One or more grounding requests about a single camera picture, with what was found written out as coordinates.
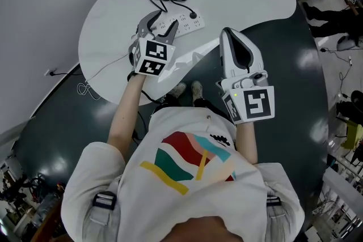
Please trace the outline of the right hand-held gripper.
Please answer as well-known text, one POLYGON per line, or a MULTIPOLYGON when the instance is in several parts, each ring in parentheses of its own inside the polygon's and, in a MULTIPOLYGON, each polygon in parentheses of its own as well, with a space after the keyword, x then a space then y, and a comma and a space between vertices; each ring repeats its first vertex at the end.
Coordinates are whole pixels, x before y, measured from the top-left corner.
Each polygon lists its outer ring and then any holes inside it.
POLYGON ((243 33, 225 27, 220 34, 222 100, 234 124, 275 117, 275 90, 268 84, 259 48, 243 33))

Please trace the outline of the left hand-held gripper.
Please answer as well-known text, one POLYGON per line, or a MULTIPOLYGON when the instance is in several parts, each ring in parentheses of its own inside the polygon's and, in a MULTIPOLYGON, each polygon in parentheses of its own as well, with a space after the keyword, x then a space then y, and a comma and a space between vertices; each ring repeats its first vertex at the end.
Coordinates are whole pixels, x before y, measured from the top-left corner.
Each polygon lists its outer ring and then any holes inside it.
POLYGON ((137 26, 138 37, 129 47, 129 60, 137 74, 160 76, 174 55, 175 47, 171 44, 178 31, 178 20, 174 20, 163 35, 157 34, 157 40, 145 37, 152 33, 151 27, 161 13, 162 10, 156 10, 147 14, 137 26))

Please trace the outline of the white power strip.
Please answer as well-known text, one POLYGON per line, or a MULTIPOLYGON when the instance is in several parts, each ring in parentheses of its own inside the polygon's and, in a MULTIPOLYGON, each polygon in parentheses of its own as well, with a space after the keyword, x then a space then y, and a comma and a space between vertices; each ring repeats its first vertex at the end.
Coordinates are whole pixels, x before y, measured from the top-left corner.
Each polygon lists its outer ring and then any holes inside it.
POLYGON ((151 26, 151 30, 155 35, 164 35, 173 21, 179 22, 175 38, 187 35, 205 27, 205 22, 198 9, 195 9, 196 17, 192 19, 189 12, 173 14, 167 16, 161 15, 160 18, 151 26))

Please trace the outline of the person's right forearm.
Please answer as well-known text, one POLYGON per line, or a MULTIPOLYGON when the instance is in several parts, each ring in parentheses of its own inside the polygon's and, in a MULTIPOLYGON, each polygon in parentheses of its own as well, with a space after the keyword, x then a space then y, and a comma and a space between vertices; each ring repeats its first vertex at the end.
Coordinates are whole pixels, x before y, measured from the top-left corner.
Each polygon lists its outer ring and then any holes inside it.
POLYGON ((258 151, 254 123, 243 123, 236 126, 235 146, 237 151, 251 164, 258 163, 258 151))

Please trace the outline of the person's left forearm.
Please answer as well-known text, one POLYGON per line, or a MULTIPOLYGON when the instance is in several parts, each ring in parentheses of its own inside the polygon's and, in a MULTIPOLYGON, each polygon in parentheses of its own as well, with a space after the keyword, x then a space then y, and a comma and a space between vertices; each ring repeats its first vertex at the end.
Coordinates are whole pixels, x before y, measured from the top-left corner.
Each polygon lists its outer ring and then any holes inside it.
POLYGON ((136 74, 126 85, 113 117, 107 143, 126 156, 136 126, 140 96, 146 76, 136 74))

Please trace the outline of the grey sneaker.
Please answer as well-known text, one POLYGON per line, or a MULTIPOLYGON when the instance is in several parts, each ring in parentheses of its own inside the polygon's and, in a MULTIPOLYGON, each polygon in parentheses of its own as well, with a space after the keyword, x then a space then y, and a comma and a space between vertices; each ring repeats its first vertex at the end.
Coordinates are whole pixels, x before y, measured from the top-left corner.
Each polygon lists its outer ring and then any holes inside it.
POLYGON ((170 92, 167 93, 167 95, 178 99, 185 92, 186 88, 187 86, 185 83, 178 83, 170 92))
POLYGON ((202 99, 202 85, 199 81, 195 80, 191 84, 191 91, 192 91, 192 99, 196 101, 198 99, 202 99))

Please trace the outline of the person's black trousers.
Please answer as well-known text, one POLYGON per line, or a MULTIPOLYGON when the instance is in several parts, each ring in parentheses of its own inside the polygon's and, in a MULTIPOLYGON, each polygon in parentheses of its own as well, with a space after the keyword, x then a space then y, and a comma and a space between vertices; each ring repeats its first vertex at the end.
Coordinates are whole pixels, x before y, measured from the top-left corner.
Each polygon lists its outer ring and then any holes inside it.
MULTIPOLYGON (((163 108, 168 108, 168 107, 180 107, 180 103, 178 101, 179 97, 175 97, 173 95, 171 95, 170 93, 166 94, 163 97, 163 100, 161 101, 161 104, 159 104, 153 111, 153 113, 158 112, 159 110, 163 109, 163 108)), ((192 105, 193 107, 199 107, 199 108, 208 108, 209 110, 211 110, 212 112, 214 112, 215 114, 227 119, 228 121, 231 121, 230 117, 223 112, 222 110, 218 109, 216 106, 214 106, 209 100, 206 100, 204 98, 198 98, 196 99, 196 105, 192 105)))

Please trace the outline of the white bag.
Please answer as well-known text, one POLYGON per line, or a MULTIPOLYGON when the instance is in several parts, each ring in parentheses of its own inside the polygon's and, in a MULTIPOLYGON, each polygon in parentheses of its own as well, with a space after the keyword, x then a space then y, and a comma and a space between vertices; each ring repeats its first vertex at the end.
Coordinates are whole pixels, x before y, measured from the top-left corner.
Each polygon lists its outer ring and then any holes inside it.
POLYGON ((336 49, 337 51, 341 52, 345 50, 351 50, 355 47, 356 47, 355 40, 346 35, 338 39, 336 49))

